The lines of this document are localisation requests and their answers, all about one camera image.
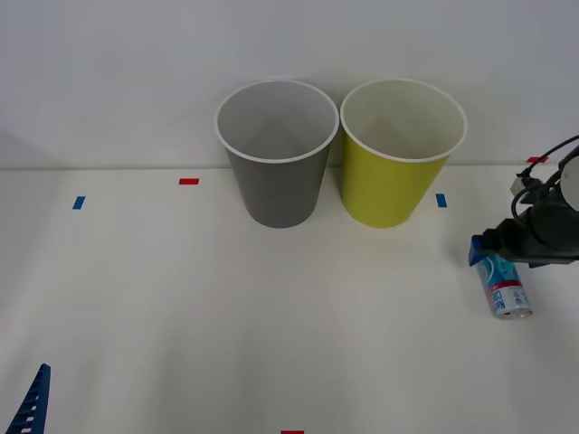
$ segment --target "white table surface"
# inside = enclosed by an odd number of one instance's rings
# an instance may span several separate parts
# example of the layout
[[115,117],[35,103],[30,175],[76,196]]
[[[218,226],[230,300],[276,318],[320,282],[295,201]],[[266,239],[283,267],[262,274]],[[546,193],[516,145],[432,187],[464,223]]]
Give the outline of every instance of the white table surface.
[[504,322],[467,264],[518,169],[446,167],[389,230],[335,170],[287,230],[228,169],[0,172],[0,429],[47,363],[47,434],[578,432],[578,265],[519,266]]

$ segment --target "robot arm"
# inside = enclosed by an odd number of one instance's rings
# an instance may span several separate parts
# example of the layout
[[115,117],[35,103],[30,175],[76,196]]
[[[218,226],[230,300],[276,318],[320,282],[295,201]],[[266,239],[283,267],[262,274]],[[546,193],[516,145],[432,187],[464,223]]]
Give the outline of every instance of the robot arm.
[[[577,139],[571,137],[541,159]],[[579,146],[561,160],[546,183],[531,177],[534,166],[518,174],[511,188],[513,218],[472,237],[470,265],[493,253],[530,267],[579,260]],[[532,205],[520,215],[519,200]]]

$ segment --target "white wall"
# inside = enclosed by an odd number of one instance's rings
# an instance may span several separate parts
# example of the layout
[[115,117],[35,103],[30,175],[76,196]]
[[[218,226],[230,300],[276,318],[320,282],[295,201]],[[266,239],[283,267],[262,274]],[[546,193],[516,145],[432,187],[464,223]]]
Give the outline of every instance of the white wall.
[[577,131],[576,0],[3,0],[0,166],[226,165],[229,92],[386,75],[467,110],[456,163],[516,162]]

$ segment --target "blue object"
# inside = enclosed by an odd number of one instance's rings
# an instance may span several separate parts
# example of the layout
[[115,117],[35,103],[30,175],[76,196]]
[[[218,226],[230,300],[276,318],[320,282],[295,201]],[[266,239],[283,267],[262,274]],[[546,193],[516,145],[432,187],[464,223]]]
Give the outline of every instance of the blue object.
[[446,197],[444,197],[443,193],[436,194],[436,202],[438,203],[439,208],[447,208]]
[[23,429],[30,434],[44,433],[50,387],[51,367],[43,363],[6,434],[20,434]]
[[480,253],[480,247],[480,239],[475,235],[470,239],[469,265],[471,267],[488,256],[486,253]]
[[73,210],[79,210],[80,208],[82,208],[82,204],[84,203],[84,198],[86,196],[78,196],[76,198],[76,201],[74,201],[74,205],[72,206]]

